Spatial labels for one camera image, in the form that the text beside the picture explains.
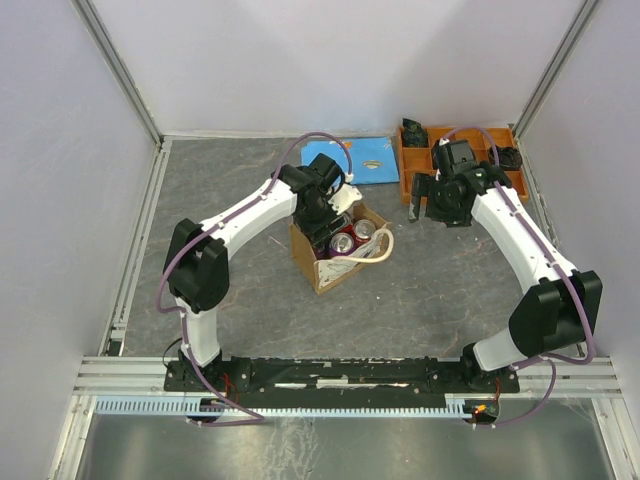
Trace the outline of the purple soda can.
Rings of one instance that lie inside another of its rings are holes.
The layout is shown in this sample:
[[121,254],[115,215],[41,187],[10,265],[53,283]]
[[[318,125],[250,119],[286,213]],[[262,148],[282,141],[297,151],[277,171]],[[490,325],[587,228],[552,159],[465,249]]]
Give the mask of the purple soda can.
[[356,249],[354,238],[346,232],[335,234],[328,243],[328,254],[330,258],[349,256]]

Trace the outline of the red cola can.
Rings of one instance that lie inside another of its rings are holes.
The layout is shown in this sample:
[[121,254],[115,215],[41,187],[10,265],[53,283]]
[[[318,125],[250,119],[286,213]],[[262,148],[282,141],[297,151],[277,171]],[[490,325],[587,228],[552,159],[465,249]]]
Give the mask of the red cola can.
[[377,230],[376,225],[372,221],[366,218],[356,221],[353,224],[353,229],[352,229],[354,242],[357,245],[363,245],[368,243],[372,239],[376,230]]

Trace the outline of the burlap canvas bag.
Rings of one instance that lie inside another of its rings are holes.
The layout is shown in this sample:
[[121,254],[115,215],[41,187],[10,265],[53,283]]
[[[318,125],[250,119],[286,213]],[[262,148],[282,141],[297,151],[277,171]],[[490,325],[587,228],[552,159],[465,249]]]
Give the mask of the burlap canvas bag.
[[320,247],[313,247],[298,226],[289,226],[292,258],[318,295],[368,265],[385,262],[394,250],[390,224],[366,204],[351,207],[346,219],[346,226]]

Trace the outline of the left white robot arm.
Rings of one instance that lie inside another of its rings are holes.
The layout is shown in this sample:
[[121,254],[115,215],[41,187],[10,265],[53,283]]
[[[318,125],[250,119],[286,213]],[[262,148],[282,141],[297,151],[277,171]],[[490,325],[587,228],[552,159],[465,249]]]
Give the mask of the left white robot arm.
[[359,189],[330,157],[320,154],[308,166],[282,165],[257,191],[226,211],[199,223],[179,222],[173,232],[159,289],[168,289],[181,316],[181,351],[190,361],[187,379],[209,390],[221,378],[217,359],[218,305],[230,287],[230,260],[250,240],[291,217],[313,247],[342,230],[345,213],[362,200]]

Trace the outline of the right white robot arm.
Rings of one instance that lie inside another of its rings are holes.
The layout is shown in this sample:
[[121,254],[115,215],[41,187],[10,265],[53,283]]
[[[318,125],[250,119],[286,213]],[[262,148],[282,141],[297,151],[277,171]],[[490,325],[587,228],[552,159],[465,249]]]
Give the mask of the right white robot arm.
[[583,343],[590,363],[603,290],[593,271],[581,272],[543,235],[497,164],[476,159],[468,141],[442,138],[432,150],[435,174],[413,177],[410,221],[419,216],[448,227],[480,224],[514,271],[523,296],[499,333],[467,347],[458,368],[467,389],[481,391],[495,371],[545,360],[568,362],[561,349]]

